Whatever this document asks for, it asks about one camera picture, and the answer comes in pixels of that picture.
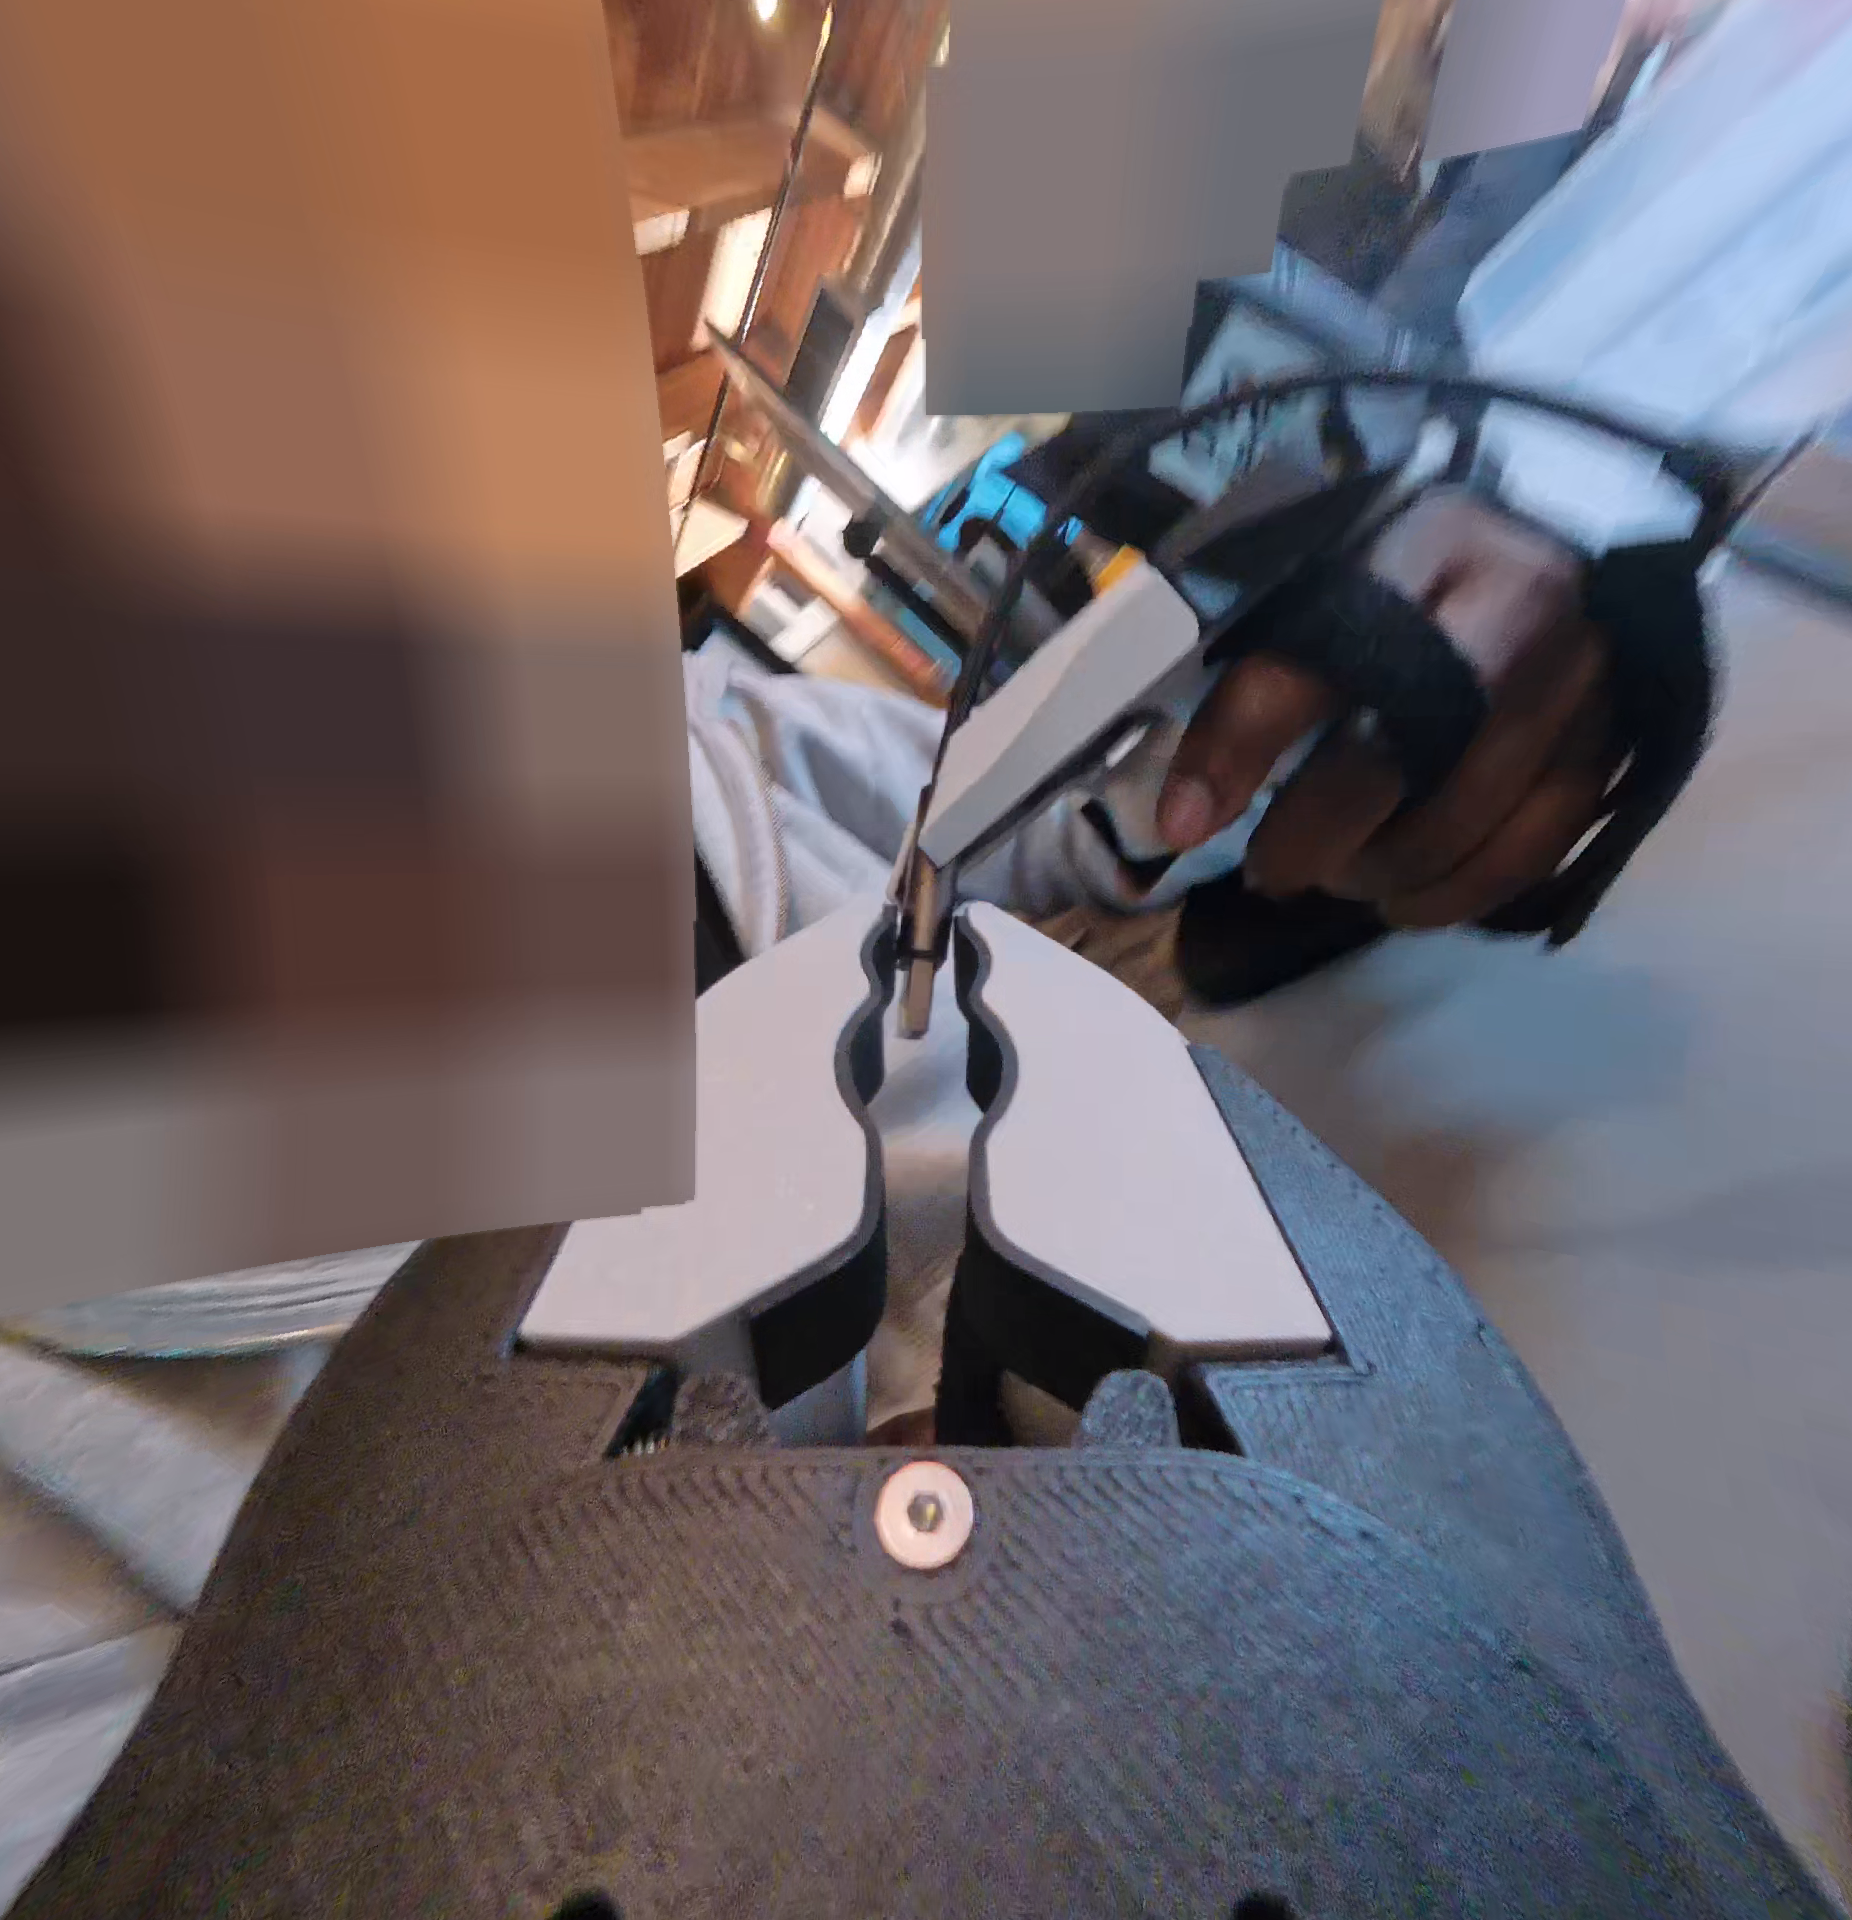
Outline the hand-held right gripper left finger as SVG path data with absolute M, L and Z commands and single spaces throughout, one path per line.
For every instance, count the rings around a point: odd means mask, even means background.
M 696 1188 L 575 1218 L 521 1344 L 750 1375 L 770 1410 L 865 1351 L 890 1287 L 890 909 L 851 904 L 696 1004 Z

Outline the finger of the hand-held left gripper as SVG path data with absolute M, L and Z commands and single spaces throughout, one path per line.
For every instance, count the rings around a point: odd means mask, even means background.
M 941 746 L 912 849 L 955 868 L 1027 809 L 1089 778 L 1205 682 L 1201 613 L 1157 569 L 1127 569 Z

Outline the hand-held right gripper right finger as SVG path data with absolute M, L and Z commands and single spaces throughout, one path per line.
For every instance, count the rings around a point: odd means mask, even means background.
M 1011 1447 L 1004 1384 L 1084 1414 L 1120 1373 L 1335 1351 L 1335 1328 L 1183 1035 L 996 905 L 955 919 L 964 1021 L 964 1237 L 937 1441 Z

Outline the person's left hand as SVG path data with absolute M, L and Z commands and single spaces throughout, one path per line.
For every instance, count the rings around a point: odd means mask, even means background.
M 1485 723 L 1455 778 L 1405 805 L 1378 739 L 1290 662 L 1243 662 L 1201 705 L 1160 791 L 1157 831 L 1194 849 L 1229 831 L 1308 733 L 1327 733 L 1259 817 L 1243 879 L 1266 896 L 1333 895 L 1402 931 L 1466 925 L 1557 872 L 1599 824 L 1612 749 L 1612 648 L 1584 620 L 1584 564 L 1466 492 L 1427 492 L 1369 546 L 1471 662 Z

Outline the blue object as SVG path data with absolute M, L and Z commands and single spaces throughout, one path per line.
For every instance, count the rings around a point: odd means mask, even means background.
M 972 555 L 992 546 L 1011 564 L 1044 530 L 1054 501 L 1077 472 L 1065 447 L 1052 457 L 1046 445 L 1052 439 L 1034 439 L 1030 430 L 996 439 L 917 507 L 923 530 L 941 552 Z

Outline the grey sweatshirt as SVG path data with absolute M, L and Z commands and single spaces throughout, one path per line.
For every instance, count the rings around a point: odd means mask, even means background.
M 725 641 L 682 658 L 696 849 L 696 991 L 884 895 L 937 749 L 937 714 L 900 694 L 770 674 Z M 1172 860 L 1139 884 L 1057 803 L 960 872 L 960 896 L 1021 922 L 1164 919 L 1187 904 L 1246 904 L 1243 834 Z

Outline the wooden shelving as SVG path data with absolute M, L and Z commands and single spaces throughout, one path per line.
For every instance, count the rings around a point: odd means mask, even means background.
M 931 641 L 847 555 L 716 334 L 876 468 L 923 388 L 925 0 L 604 3 L 666 475 L 682 613 L 735 613 L 770 658 L 937 699 Z

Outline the grey zippered fabric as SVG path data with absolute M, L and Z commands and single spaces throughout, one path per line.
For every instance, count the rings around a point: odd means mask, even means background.
M 409 1254 L 0 1323 L 0 1918 L 115 1765 L 269 1447 Z

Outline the grey metal rail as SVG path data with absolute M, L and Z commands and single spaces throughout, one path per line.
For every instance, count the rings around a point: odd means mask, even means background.
M 851 524 L 860 527 L 858 561 L 884 561 L 890 570 L 937 613 L 955 646 L 969 646 L 985 624 L 992 598 L 982 579 L 910 517 L 865 468 L 858 468 L 817 423 L 807 423 L 784 389 L 743 356 L 741 342 L 710 325 L 713 356 L 755 406 L 788 465 L 829 492 Z

